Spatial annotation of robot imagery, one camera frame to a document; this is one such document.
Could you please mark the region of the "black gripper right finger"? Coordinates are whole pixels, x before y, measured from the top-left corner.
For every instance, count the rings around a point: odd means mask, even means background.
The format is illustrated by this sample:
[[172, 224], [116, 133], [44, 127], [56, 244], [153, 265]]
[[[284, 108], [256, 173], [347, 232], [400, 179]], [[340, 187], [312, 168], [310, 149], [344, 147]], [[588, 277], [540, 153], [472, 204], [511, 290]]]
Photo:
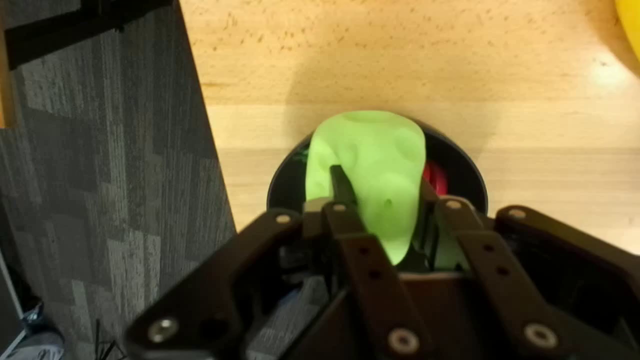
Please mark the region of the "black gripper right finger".
[[419, 185], [419, 199], [423, 207], [434, 207], [438, 202], [438, 195], [428, 181]]

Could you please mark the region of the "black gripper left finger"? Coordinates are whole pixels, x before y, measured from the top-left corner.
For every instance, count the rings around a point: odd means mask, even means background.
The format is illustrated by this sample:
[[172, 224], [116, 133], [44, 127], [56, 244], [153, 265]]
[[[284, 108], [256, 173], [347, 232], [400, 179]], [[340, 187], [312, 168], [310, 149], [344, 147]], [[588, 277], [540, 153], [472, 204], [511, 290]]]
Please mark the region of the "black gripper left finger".
[[355, 192], [340, 165], [334, 165], [330, 168], [330, 179], [331, 179], [334, 200], [347, 207], [355, 207]]

